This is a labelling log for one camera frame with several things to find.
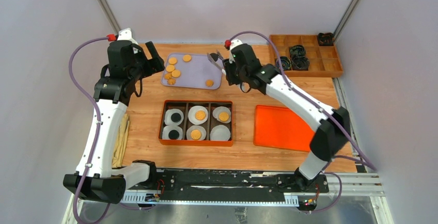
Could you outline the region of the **black sandwich cookie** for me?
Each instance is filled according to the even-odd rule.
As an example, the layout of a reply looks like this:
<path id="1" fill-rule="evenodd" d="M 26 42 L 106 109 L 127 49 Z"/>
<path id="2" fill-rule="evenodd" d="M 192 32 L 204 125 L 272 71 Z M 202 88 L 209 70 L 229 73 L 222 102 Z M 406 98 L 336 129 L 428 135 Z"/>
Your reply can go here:
<path id="1" fill-rule="evenodd" d="M 210 56 L 213 59 L 213 61 L 217 61 L 218 60 L 218 55 L 216 53 L 210 53 Z"/>
<path id="2" fill-rule="evenodd" d="M 182 122 L 182 115 L 180 113 L 172 113 L 170 119 L 173 123 L 179 125 Z"/>
<path id="3" fill-rule="evenodd" d="M 168 138 L 171 140 L 178 140 L 180 139 L 180 132 L 178 130 L 170 130 L 168 132 Z"/>

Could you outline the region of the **lavender cookie tray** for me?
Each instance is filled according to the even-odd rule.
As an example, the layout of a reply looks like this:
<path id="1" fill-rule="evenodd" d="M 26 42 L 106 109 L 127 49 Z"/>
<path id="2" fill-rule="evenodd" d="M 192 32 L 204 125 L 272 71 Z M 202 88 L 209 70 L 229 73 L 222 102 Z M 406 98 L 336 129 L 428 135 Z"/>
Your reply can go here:
<path id="1" fill-rule="evenodd" d="M 192 56 L 192 60 L 189 62 L 184 62 L 182 57 L 185 54 L 190 54 Z M 168 60 L 171 57 L 176 57 L 178 59 L 178 63 L 175 65 L 175 70 L 181 71 L 181 76 L 179 78 L 175 78 L 176 83 L 174 85 L 168 85 L 167 80 L 164 78 L 164 75 L 169 73 L 166 71 L 166 67 L 168 66 Z M 212 87 L 207 87 L 205 84 L 205 82 L 209 79 L 214 81 L 214 85 Z M 208 90 L 219 89 L 221 86 L 221 81 L 221 71 L 207 59 L 207 55 L 193 53 L 170 53 L 167 56 L 165 70 L 163 71 L 161 77 L 161 84 L 164 86 Z"/>

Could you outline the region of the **round yellow biscuit cup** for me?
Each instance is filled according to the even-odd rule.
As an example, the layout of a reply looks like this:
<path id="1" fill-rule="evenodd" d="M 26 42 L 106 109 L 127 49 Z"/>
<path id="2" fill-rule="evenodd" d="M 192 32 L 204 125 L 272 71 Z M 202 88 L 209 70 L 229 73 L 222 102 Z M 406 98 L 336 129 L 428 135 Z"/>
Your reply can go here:
<path id="1" fill-rule="evenodd" d="M 221 112 L 218 115 L 218 119 L 223 123 L 227 123 L 230 119 L 230 115 L 227 112 Z"/>

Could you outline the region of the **round yellow biscuit boxed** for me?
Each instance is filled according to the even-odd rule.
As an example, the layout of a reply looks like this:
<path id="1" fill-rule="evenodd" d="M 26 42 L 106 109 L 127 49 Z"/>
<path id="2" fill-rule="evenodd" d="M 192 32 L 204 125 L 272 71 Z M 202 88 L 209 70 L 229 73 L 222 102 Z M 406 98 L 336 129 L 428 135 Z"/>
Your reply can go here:
<path id="1" fill-rule="evenodd" d="M 197 119 L 197 120 L 199 120 L 199 121 L 201 121 L 201 120 L 204 120 L 205 118 L 206 118 L 206 112 L 205 111 L 203 111 L 203 110 L 198 110 L 196 113 L 195 113 L 195 118 Z"/>

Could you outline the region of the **metal tongs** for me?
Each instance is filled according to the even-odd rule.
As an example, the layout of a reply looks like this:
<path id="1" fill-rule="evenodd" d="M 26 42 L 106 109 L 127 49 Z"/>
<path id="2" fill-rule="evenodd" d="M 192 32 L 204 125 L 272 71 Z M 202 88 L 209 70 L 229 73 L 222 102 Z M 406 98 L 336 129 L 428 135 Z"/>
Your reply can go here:
<path id="1" fill-rule="evenodd" d="M 223 61 L 224 61 L 224 58 L 223 58 L 223 56 L 221 55 L 221 53 L 219 52 L 219 51 L 216 51 L 215 52 L 217 55 L 218 55 L 218 60 L 217 61 L 213 61 L 213 59 L 211 58 L 211 56 L 210 56 L 210 53 L 207 53 L 207 59 L 216 67 L 216 68 L 218 68 L 220 71 L 221 71 L 221 73 L 223 74 L 223 75 L 226 75 L 226 71 L 225 71 L 225 69 L 224 69 L 224 65 L 223 65 Z"/>

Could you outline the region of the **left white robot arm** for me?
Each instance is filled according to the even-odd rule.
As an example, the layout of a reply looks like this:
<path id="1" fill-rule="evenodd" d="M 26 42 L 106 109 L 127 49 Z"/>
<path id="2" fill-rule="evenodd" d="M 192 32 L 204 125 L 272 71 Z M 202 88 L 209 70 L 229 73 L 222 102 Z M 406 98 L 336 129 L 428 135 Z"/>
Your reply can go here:
<path id="1" fill-rule="evenodd" d="M 152 57 L 147 58 L 130 28 L 105 39 L 110 42 L 108 64 L 101 70 L 93 95 L 85 94 L 94 108 L 86 147 L 75 172 L 65 174 L 63 185 L 82 200 L 118 204 L 130 187 L 140 184 L 145 189 L 153 189 L 158 184 L 153 162 L 134 161 L 130 166 L 113 169 L 112 159 L 131 96 L 140 97 L 142 93 L 136 90 L 136 84 L 162 72 L 165 67 L 151 41 L 146 47 Z"/>

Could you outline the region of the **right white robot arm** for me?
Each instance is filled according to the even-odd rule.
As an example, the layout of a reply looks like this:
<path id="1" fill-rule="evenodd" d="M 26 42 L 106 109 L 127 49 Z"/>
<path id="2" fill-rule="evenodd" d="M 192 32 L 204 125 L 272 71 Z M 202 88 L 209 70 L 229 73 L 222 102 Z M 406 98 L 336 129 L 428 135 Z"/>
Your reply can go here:
<path id="1" fill-rule="evenodd" d="M 295 170 L 295 185 L 309 191 L 316 177 L 350 139 L 349 112 L 317 101 L 296 86 L 281 70 L 262 65 L 253 48 L 239 39 L 225 41 L 229 58 L 223 60 L 226 79 L 230 85 L 247 83 L 271 98 L 278 100 L 302 118 L 314 131 L 307 158 Z"/>

